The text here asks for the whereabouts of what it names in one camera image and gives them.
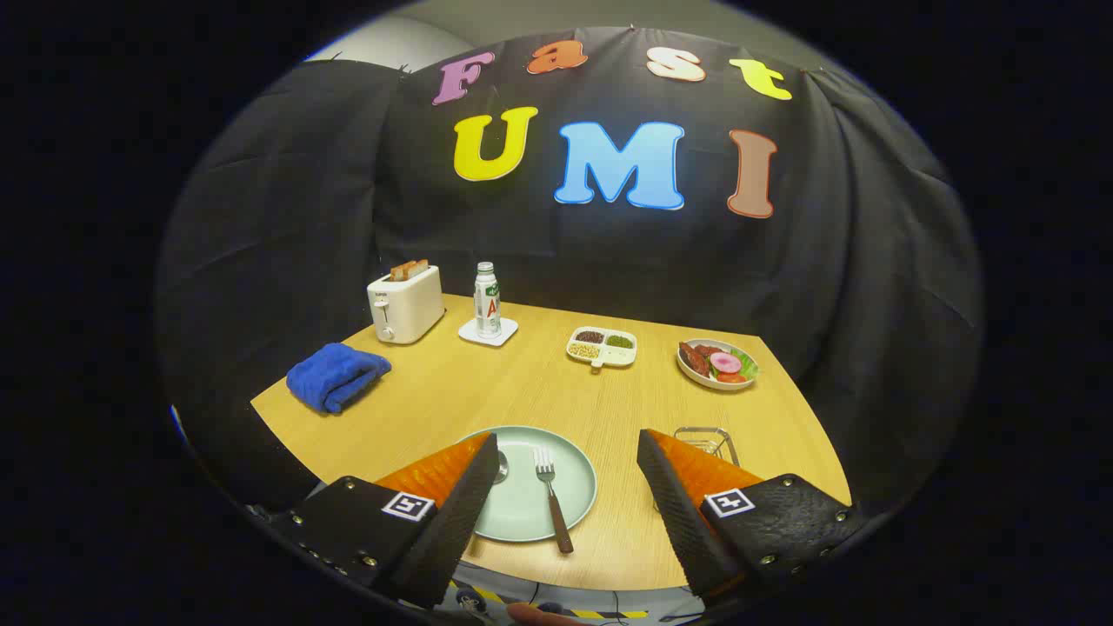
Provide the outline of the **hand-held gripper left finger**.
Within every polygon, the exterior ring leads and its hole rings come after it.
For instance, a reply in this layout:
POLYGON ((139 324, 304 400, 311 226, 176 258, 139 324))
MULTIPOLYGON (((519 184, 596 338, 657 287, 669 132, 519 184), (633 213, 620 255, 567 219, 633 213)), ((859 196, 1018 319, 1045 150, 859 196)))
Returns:
POLYGON ((270 531, 361 589, 433 609, 498 475, 498 436, 460 443, 377 481, 342 476, 266 516, 270 531))

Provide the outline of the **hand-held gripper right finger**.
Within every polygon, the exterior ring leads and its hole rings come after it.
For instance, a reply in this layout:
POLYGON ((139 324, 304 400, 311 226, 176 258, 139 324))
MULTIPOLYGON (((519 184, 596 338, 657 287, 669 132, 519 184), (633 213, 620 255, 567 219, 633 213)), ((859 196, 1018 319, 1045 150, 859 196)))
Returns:
POLYGON ((690 443, 643 429, 637 466, 693 595, 751 599, 784 590, 830 563, 865 526, 796 473, 762 479, 690 443))

